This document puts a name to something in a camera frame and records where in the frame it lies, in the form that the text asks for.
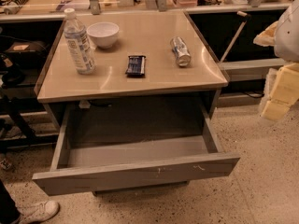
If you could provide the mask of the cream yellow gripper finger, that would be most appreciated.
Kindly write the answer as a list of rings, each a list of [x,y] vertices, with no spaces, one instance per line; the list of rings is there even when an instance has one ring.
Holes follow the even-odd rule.
[[[260,116],[278,121],[299,99],[299,63],[290,63],[278,70],[270,68],[266,75]]]

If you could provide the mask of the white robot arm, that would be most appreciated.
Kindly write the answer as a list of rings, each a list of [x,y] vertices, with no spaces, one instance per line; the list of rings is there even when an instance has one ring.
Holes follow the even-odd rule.
[[[260,116],[278,121],[299,99],[299,0],[294,0],[278,21],[256,35],[253,43],[274,48],[286,64],[271,68],[266,76]]]

